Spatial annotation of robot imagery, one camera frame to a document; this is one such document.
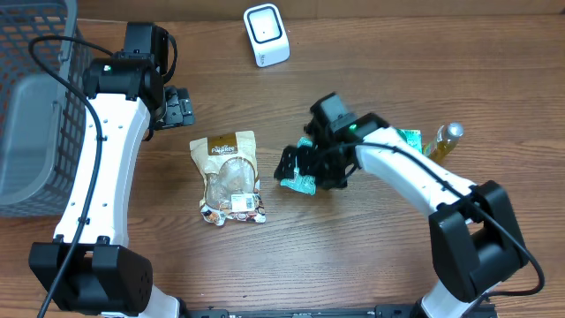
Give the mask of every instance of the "wood grain surface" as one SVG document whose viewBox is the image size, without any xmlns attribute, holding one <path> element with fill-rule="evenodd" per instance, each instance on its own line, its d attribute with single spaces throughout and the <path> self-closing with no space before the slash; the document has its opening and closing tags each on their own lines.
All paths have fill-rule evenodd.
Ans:
<svg viewBox="0 0 565 318">
<path fill-rule="evenodd" d="M 263 0 L 79 0 L 83 19 L 241 20 Z M 273 0 L 283 19 L 559 14 L 565 0 Z"/>
<path fill-rule="evenodd" d="M 388 185 L 356 173 L 345 190 L 311 197 L 272 174 L 303 135 L 309 107 L 332 91 L 358 114 L 401 128 L 463 123 L 445 163 L 505 186 L 527 246 L 543 266 L 538 296 L 495 298 L 500 317 L 565 311 L 565 18 L 287 21 L 290 60 L 259 69 L 241 22 L 164 23 L 177 38 L 172 84 L 188 87 L 196 125 L 141 145 L 129 207 L 130 248 L 155 283 L 189 308 L 371 307 L 413 303 L 437 281 L 426 219 Z M 79 23 L 85 38 L 121 49 L 125 24 Z M 203 184 L 189 142 L 253 130 L 267 223 L 205 223 Z M 27 266 L 56 217 L 0 220 L 0 316 L 32 317 L 45 291 Z M 520 270 L 500 288 L 536 283 Z M 49 317 L 75 317 L 58 313 Z"/>
</svg>

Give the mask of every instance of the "green snack packet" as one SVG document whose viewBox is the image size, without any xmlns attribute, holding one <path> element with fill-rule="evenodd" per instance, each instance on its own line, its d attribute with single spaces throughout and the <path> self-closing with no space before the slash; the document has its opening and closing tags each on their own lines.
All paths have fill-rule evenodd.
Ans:
<svg viewBox="0 0 565 318">
<path fill-rule="evenodd" d="M 299 148 L 301 146 L 311 147 L 312 145 L 312 142 L 306 137 L 302 137 L 298 141 Z M 300 193 L 306 193 L 310 195 L 316 194 L 315 178 L 313 176 L 302 176 L 299 173 L 298 163 L 294 168 L 294 178 L 286 178 L 281 180 L 281 186 L 287 186 L 290 189 Z"/>
<path fill-rule="evenodd" d="M 422 153 L 422 132 L 418 129 L 398 129 L 400 137 L 406 141 L 408 146 L 416 149 L 420 154 Z"/>
</svg>

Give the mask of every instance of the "glass bottle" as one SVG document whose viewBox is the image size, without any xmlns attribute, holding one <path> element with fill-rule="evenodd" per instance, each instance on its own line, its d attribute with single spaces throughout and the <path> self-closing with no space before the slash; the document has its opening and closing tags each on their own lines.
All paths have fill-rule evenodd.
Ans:
<svg viewBox="0 0 565 318">
<path fill-rule="evenodd" d="M 454 122 L 443 125 L 432 142 L 424 146 L 422 154 L 434 162 L 440 163 L 457 146 L 457 142 L 463 137 L 463 134 L 464 129 L 460 123 Z"/>
</svg>

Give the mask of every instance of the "plastic bag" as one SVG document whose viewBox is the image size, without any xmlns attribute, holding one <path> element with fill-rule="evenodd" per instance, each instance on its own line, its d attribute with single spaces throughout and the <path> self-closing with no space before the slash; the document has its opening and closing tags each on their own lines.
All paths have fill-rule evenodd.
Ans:
<svg viewBox="0 0 565 318">
<path fill-rule="evenodd" d="M 235 132 L 193 140 L 191 157 L 204 178 L 200 213 L 223 225 L 226 219 L 265 223 L 255 158 L 255 134 Z"/>
</svg>

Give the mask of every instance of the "gray plastic basket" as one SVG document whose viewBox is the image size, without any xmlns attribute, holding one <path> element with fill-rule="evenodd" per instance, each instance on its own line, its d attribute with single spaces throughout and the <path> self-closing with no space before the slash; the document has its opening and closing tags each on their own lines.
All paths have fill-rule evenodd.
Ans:
<svg viewBox="0 0 565 318">
<path fill-rule="evenodd" d="M 0 216 L 64 212 L 85 129 L 84 104 L 37 67 L 27 52 L 36 36 L 81 37 L 75 0 L 0 0 Z M 90 50 L 40 42 L 39 58 L 82 88 Z"/>
</svg>

